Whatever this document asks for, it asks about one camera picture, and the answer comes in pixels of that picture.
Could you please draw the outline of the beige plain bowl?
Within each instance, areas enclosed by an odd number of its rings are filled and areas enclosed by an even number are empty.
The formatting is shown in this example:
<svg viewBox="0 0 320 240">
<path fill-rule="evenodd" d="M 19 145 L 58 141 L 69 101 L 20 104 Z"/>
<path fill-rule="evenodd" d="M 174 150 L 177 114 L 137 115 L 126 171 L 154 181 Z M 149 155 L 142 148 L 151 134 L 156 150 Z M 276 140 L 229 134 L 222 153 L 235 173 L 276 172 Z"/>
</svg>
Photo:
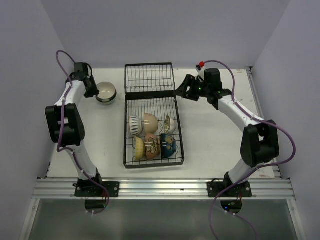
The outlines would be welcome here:
<svg viewBox="0 0 320 240">
<path fill-rule="evenodd" d="M 154 134 L 158 130 L 158 118 L 150 113 L 144 113 L 143 116 L 143 124 L 144 124 L 144 131 L 145 133 Z"/>
</svg>

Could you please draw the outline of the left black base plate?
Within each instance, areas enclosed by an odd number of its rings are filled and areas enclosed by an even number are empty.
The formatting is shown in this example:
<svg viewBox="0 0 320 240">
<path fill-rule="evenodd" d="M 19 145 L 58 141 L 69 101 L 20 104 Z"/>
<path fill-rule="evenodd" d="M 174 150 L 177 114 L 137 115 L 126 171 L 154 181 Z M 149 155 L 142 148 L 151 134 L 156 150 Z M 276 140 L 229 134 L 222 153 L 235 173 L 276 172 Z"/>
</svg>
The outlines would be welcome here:
<svg viewBox="0 0 320 240">
<path fill-rule="evenodd" d="M 118 181 L 103 181 L 101 184 L 108 191 L 110 198 L 117 198 L 119 196 L 120 182 Z M 93 198 L 93 197 L 106 197 L 106 192 L 100 186 L 89 182 L 88 185 L 80 186 L 78 183 L 72 185 L 75 187 L 74 195 L 76 197 Z"/>
</svg>

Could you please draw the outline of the aluminium mounting rail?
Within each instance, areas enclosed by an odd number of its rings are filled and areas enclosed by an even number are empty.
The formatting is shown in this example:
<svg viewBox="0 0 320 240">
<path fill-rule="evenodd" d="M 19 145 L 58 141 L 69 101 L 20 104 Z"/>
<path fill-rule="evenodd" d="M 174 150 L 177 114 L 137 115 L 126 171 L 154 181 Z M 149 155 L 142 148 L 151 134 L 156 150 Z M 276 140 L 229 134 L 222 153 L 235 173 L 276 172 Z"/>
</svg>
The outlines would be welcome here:
<svg viewBox="0 0 320 240">
<path fill-rule="evenodd" d="M 76 178 L 46 178 L 36 181 L 33 199 L 75 199 Z M 112 185 L 111 195 L 117 200 L 206 200 L 212 188 L 205 178 L 148 179 L 106 178 Z M 293 200 L 290 180 L 281 178 L 250 179 L 244 188 L 237 188 L 226 199 Z"/>
</svg>

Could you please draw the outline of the dark blue floral bowl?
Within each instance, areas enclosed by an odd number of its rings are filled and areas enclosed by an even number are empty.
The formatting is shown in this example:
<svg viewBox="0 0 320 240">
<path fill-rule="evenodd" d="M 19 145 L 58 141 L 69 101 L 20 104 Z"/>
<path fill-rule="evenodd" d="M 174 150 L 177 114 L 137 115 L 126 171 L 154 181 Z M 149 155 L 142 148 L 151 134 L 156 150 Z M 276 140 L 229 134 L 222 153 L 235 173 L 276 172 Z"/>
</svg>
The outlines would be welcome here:
<svg viewBox="0 0 320 240">
<path fill-rule="evenodd" d="M 168 159 L 177 151 L 177 142 L 169 134 L 160 135 L 161 158 Z"/>
</svg>

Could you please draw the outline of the teal white dotted bowl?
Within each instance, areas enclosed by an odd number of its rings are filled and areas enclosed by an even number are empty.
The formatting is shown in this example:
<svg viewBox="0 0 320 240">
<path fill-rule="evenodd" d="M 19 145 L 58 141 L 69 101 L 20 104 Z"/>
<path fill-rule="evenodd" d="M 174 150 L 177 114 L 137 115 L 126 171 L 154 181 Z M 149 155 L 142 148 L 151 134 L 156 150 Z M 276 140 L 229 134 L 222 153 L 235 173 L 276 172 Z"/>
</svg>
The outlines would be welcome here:
<svg viewBox="0 0 320 240">
<path fill-rule="evenodd" d="M 95 98 L 99 99 L 114 99 L 117 97 L 117 90 L 111 82 L 100 82 L 97 84 L 99 94 Z"/>
</svg>

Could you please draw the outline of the yellow green patterned bowl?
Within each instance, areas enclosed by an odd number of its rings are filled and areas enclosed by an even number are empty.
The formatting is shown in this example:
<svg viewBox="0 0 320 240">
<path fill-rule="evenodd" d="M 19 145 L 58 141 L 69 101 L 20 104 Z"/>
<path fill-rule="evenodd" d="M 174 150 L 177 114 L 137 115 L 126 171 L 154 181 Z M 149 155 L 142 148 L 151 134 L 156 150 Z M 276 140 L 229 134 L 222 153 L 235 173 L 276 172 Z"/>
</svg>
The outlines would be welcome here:
<svg viewBox="0 0 320 240">
<path fill-rule="evenodd" d="M 134 160 L 140 161 L 144 158 L 146 150 L 145 150 L 145 142 L 138 136 L 135 136 L 133 141 L 133 149 L 134 149 Z"/>
</svg>

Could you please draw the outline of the mint green floral bowl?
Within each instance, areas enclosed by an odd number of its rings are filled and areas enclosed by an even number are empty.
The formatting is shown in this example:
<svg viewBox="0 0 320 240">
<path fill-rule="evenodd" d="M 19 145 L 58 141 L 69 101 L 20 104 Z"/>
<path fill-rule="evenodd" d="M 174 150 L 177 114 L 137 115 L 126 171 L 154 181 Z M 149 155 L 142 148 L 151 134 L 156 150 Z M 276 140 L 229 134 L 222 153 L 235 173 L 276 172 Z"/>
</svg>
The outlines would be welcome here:
<svg viewBox="0 0 320 240">
<path fill-rule="evenodd" d="M 101 98 L 97 97 L 96 100 L 100 105 L 108 106 L 108 105 L 113 104 L 116 101 L 116 98 L 113 98 L 110 100 L 110 99 L 101 99 Z"/>
</svg>

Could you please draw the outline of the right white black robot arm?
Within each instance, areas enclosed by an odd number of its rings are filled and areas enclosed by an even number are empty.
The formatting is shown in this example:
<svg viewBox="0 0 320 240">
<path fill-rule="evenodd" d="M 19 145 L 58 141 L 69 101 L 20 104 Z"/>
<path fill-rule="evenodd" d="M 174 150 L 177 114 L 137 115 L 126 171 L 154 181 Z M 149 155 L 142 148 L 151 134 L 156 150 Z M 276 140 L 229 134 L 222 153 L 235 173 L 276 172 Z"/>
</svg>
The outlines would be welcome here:
<svg viewBox="0 0 320 240">
<path fill-rule="evenodd" d="M 227 196 L 235 196 L 253 170 L 279 156 L 278 130 L 275 122 L 257 117 L 236 100 L 231 90 L 223 88 L 221 73 L 217 68 L 203 68 L 197 76 L 186 75 L 174 93 L 192 101 L 206 98 L 210 105 L 225 114 L 242 132 L 241 159 L 224 175 L 222 182 L 211 182 L 213 190 Z"/>
</svg>

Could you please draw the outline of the white bowl blue stripes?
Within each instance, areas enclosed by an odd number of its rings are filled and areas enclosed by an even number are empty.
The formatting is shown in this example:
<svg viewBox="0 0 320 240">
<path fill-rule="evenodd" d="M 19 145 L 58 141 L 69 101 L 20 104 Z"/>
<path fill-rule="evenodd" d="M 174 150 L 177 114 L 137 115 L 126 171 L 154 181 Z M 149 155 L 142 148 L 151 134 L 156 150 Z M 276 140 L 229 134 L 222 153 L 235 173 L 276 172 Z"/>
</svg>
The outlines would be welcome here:
<svg viewBox="0 0 320 240">
<path fill-rule="evenodd" d="M 137 115 L 129 116 L 129 130 L 133 137 L 139 136 L 142 133 L 142 120 Z"/>
</svg>

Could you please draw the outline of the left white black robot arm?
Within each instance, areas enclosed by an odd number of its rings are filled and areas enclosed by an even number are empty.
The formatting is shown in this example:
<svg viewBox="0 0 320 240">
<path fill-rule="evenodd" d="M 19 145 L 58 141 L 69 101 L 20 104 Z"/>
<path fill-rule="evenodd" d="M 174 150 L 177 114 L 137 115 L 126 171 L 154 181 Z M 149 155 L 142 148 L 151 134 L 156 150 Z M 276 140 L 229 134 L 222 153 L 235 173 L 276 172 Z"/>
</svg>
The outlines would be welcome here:
<svg viewBox="0 0 320 240">
<path fill-rule="evenodd" d="M 85 126 L 77 107 L 82 98 L 92 98 L 98 93 L 91 66 L 76 62 L 60 99 L 45 108 L 49 134 L 57 144 L 57 152 L 66 151 L 77 169 L 78 180 L 73 185 L 77 197 L 100 197 L 105 193 L 101 175 L 84 143 Z"/>
</svg>

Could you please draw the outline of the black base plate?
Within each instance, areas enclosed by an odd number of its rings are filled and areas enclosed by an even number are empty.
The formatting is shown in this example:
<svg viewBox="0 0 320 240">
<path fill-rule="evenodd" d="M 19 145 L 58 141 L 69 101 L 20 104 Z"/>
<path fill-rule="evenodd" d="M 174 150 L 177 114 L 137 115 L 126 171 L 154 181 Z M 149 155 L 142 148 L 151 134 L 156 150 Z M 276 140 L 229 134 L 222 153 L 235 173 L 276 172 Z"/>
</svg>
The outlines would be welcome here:
<svg viewBox="0 0 320 240">
<path fill-rule="evenodd" d="M 206 182 L 206 189 L 209 198 L 250 198 L 253 196 L 251 185 L 248 181 L 232 187 L 226 187 L 225 183 L 218 178 Z"/>
<path fill-rule="evenodd" d="M 103 181 L 101 184 L 108 191 L 110 198 L 117 198 L 119 196 L 120 182 L 118 181 Z M 93 198 L 93 197 L 106 197 L 106 192 L 100 186 L 89 182 L 88 185 L 80 186 L 78 183 L 72 185 L 75 187 L 74 195 L 76 197 Z"/>
</svg>

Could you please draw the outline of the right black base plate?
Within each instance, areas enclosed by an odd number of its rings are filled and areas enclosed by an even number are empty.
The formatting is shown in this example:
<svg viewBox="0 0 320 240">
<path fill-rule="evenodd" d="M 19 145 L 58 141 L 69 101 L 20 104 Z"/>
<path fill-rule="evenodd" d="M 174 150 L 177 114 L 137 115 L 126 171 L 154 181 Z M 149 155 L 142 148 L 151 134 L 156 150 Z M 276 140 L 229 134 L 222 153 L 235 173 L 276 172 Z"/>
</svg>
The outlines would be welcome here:
<svg viewBox="0 0 320 240">
<path fill-rule="evenodd" d="M 251 185 L 248 181 L 232 187 L 226 187 L 225 183 L 218 178 L 206 182 L 206 189 L 209 198 L 250 198 L 253 196 Z"/>
</svg>

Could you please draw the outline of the pink floral bowl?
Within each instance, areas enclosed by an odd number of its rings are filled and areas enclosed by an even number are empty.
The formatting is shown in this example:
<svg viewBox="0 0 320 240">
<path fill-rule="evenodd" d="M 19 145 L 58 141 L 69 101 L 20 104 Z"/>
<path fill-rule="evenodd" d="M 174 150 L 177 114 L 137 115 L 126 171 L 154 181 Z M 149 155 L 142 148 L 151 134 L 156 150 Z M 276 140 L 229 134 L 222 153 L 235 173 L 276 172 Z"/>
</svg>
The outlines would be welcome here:
<svg viewBox="0 0 320 240">
<path fill-rule="evenodd" d="M 161 153 L 160 140 L 153 133 L 145 135 L 145 156 L 147 161 L 154 160 Z"/>
</svg>

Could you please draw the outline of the white scalloped patterned bowl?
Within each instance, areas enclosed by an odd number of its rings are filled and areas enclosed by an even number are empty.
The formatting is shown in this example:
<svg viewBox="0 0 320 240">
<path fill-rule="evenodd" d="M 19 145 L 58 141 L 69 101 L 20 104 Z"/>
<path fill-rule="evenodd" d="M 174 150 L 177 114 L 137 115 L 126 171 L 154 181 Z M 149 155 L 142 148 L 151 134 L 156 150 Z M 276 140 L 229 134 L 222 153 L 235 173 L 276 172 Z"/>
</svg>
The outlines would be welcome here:
<svg viewBox="0 0 320 240">
<path fill-rule="evenodd" d="M 173 118 L 171 118 L 169 115 L 167 115 L 165 118 L 163 127 L 164 127 L 165 134 L 168 134 L 168 135 L 173 134 L 177 127 L 176 121 Z"/>
</svg>

